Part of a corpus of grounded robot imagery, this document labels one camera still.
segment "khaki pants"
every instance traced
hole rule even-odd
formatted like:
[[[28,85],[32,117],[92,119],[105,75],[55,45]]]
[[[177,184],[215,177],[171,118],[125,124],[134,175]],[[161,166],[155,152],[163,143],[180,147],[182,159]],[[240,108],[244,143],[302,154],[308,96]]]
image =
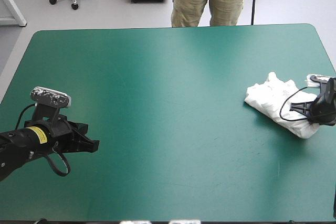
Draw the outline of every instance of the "khaki pants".
[[[172,27],[198,26],[208,0],[174,0]],[[211,26],[235,26],[244,0],[209,0]]]

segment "folded white shirt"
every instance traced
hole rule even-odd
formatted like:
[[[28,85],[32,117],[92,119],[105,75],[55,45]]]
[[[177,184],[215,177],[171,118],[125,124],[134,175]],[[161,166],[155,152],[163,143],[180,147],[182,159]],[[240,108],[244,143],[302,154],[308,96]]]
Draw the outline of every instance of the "folded white shirt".
[[[298,88],[292,80],[283,82],[277,78],[274,72],[271,72],[264,84],[255,84],[247,89],[245,102],[298,137],[310,138],[319,129],[318,123],[310,123],[307,120],[288,122],[281,119],[279,115],[284,101],[297,91]],[[283,106],[282,117],[289,120],[305,118],[304,115],[296,111],[289,111],[290,104],[292,102],[309,102],[315,98],[315,94],[298,92]]]

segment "white table leg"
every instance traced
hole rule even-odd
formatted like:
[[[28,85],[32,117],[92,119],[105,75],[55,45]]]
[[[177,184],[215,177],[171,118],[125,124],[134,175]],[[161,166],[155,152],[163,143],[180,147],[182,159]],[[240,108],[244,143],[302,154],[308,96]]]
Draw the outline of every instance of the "white table leg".
[[[15,4],[14,0],[3,0],[3,1],[14,18],[10,18],[10,17],[0,18],[0,25],[18,24],[19,26],[26,26],[27,21],[23,17],[22,13],[20,12],[17,5]]]

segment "chair caster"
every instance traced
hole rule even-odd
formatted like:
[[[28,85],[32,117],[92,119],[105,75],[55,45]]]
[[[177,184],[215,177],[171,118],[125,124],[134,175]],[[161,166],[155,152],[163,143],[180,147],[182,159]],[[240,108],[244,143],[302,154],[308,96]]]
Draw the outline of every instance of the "chair caster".
[[[72,4],[71,7],[72,7],[72,9],[77,10],[78,9],[78,4]]]
[[[57,2],[57,0],[49,0],[49,3],[51,3],[52,5],[55,5]]]

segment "green table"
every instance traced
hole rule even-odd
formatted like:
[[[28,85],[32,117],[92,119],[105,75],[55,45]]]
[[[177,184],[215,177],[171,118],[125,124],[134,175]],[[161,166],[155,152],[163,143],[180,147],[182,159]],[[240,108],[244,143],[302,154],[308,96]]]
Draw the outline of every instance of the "green table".
[[[334,76],[310,25],[36,33],[0,105],[14,128],[30,90],[72,96],[96,153],[44,159],[1,182],[0,219],[332,220],[336,129],[301,140],[244,103],[275,71]]]

